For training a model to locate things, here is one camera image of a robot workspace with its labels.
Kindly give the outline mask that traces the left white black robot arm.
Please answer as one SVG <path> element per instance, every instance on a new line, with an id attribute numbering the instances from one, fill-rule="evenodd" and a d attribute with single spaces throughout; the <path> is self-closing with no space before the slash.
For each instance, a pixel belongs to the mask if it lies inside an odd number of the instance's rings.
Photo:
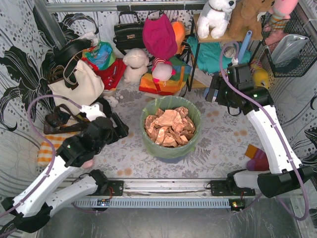
<path id="1" fill-rule="evenodd" d="M 112 197 L 122 196 L 124 182 L 109 180 L 101 170 L 91 170 L 72 185 L 59 190 L 58 186 L 73 172 L 101 152 L 105 145 L 117 142 L 128 135 L 128 126 L 116 113 L 105 115 L 99 105 L 76 104 L 90 121 L 80 134 L 65 139 L 53 149 L 52 160 L 43 172 L 18 196 L 2 201 L 5 212 L 14 216 L 0 231 L 2 238 L 21 230 L 33 233 L 45 226 L 61 208 L 87 195 L 102 196 L 97 203 L 105 209 Z"/>

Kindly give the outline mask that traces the green plastic trash bag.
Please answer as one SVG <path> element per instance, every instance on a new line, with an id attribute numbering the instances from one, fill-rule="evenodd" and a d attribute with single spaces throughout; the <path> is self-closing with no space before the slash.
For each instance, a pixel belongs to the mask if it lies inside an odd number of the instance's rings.
<path id="1" fill-rule="evenodd" d="M 189 100 L 176 96 L 154 99 L 143 108 L 140 120 L 142 140 L 151 155 L 175 159 L 195 150 L 202 119 Z"/>

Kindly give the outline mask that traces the blue trash bin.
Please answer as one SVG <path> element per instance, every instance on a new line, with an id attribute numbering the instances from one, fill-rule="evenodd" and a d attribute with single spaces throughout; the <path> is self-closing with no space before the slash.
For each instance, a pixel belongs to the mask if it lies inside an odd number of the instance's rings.
<path id="1" fill-rule="evenodd" d="M 168 159 L 168 158 L 156 157 L 156 159 L 163 162 L 163 163 L 166 163 L 166 164 L 177 164 L 180 161 L 185 160 L 192 152 L 195 151 L 195 149 L 196 148 L 193 147 L 187 154 L 185 154 L 183 156 L 176 157 L 176 158 Z"/>

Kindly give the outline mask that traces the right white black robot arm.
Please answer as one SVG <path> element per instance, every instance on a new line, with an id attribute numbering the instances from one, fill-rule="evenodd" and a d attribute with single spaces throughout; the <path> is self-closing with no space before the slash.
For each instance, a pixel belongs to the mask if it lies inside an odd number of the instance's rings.
<path id="1" fill-rule="evenodd" d="M 247 64 L 230 66 L 227 80 L 213 77 L 210 89 L 217 91 L 215 101 L 227 109 L 235 108 L 245 115 L 256 130 L 268 159 L 263 172 L 239 170 L 228 174 L 231 185 L 259 190 L 272 198 L 299 189 L 298 179 L 307 182 L 313 169 L 304 165 L 288 143 L 278 122 L 269 91 L 256 86 Z"/>

